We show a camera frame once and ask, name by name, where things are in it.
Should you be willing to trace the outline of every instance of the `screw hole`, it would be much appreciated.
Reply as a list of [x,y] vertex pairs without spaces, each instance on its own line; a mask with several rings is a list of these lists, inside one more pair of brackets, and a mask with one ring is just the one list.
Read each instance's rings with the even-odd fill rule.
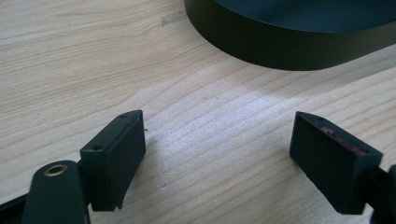
[[93,149],[93,150],[99,150],[99,149],[101,149],[101,148],[102,148],[101,145],[96,145],[96,146],[94,146],[92,149]]
[[54,166],[51,166],[48,170],[46,170],[44,172],[44,175],[46,175],[46,176],[60,175],[66,170],[67,170],[67,166],[66,165],[63,165],[63,164],[54,165]]

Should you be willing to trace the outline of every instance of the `wooden surface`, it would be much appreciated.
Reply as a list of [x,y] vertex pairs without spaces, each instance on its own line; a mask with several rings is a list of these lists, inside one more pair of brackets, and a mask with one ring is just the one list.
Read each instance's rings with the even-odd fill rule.
[[182,0],[0,1],[0,203],[118,114],[144,111],[147,154],[92,223],[368,223],[337,214],[289,156],[297,110],[396,163],[396,46],[289,72],[216,49]]

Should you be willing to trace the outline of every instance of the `black round object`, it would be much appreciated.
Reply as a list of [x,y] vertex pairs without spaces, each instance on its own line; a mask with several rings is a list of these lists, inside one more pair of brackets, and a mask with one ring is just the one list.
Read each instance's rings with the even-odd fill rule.
[[317,70],[396,44],[396,0],[185,0],[197,31],[249,63]]

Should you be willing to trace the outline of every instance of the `curved black edge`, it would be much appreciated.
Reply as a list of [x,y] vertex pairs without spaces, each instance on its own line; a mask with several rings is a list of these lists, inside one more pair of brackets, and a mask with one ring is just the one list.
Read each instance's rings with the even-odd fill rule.
[[191,23],[210,43],[249,63],[282,70],[319,70],[396,44],[396,21],[344,33],[315,33],[254,21],[214,0],[185,0]]

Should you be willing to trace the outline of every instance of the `wood grain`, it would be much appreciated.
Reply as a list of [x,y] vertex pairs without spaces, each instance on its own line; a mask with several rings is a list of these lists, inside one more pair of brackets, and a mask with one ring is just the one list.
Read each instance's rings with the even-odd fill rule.
[[0,203],[118,114],[144,111],[148,152],[92,223],[369,223],[337,214],[289,156],[297,110],[396,162],[396,46],[313,72],[245,63],[182,0],[0,1]]

